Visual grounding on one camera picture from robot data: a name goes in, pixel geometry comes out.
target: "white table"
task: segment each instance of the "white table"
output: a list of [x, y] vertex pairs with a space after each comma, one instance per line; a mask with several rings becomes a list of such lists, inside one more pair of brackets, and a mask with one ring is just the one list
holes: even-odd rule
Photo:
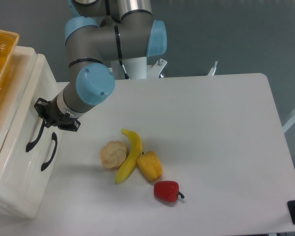
[[[295, 231], [295, 170], [262, 74], [117, 81], [64, 134], [38, 215], [0, 216], [0, 235], [225, 236]], [[138, 169], [120, 185], [99, 151], [140, 134], [185, 199], [164, 204]]]

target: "banana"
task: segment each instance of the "banana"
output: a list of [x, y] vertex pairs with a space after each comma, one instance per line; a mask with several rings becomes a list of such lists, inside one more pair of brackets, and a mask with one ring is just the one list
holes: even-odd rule
[[120, 169], [117, 172], [115, 178], [116, 183], [122, 183], [130, 176], [130, 174], [136, 167], [136, 160], [142, 153], [142, 141], [139, 135], [136, 132], [127, 129], [122, 129], [121, 132], [124, 135], [128, 136], [131, 143], [131, 151], [128, 158], [121, 165]]

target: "pepper stem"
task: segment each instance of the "pepper stem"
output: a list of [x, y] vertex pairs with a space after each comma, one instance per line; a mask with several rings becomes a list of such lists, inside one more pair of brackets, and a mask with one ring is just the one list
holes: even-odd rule
[[180, 195], [180, 197], [183, 199], [183, 198], [185, 198], [185, 196], [182, 194], [182, 193], [180, 193], [180, 192], [178, 192], [178, 195]]

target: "drawer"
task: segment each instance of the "drawer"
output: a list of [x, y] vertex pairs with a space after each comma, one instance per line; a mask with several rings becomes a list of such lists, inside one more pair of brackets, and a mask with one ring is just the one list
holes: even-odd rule
[[36, 59], [37, 54], [33, 48], [17, 46], [12, 55], [6, 85], [0, 92], [0, 150], [22, 100]]
[[63, 132], [56, 127], [44, 128], [37, 144], [26, 150], [42, 126], [34, 104], [39, 97], [52, 100], [57, 94], [56, 81], [48, 63], [43, 55], [38, 55], [0, 153], [0, 201], [8, 206], [8, 211], [18, 212], [20, 216], [36, 215], [54, 160], [44, 171], [41, 167], [55, 149], [52, 137], [57, 139], [59, 146]]

